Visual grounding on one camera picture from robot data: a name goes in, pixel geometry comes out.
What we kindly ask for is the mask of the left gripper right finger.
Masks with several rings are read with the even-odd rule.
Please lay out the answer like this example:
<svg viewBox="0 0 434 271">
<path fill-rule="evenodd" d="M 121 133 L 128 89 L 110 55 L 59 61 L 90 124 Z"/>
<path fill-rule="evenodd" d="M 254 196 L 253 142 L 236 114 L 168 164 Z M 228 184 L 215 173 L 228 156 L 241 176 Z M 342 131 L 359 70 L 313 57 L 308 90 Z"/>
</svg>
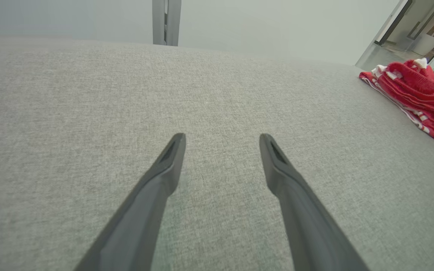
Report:
<svg viewBox="0 0 434 271">
<path fill-rule="evenodd" d="M 260 135 L 267 187 L 278 198 L 296 271 L 367 271 L 341 228 L 275 139 Z"/>
</svg>

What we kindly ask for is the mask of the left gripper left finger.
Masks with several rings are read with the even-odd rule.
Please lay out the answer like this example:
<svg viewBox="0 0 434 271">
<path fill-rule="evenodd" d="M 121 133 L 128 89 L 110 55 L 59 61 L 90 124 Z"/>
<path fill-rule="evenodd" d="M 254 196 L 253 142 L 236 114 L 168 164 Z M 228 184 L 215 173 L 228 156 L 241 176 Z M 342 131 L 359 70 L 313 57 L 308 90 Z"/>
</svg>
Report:
<svg viewBox="0 0 434 271">
<path fill-rule="evenodd" d="M 149 271 L 167 199 L 176 190 L 186 135 L 175 134 L 76 266 L 76 271 Z"/>
</svg>

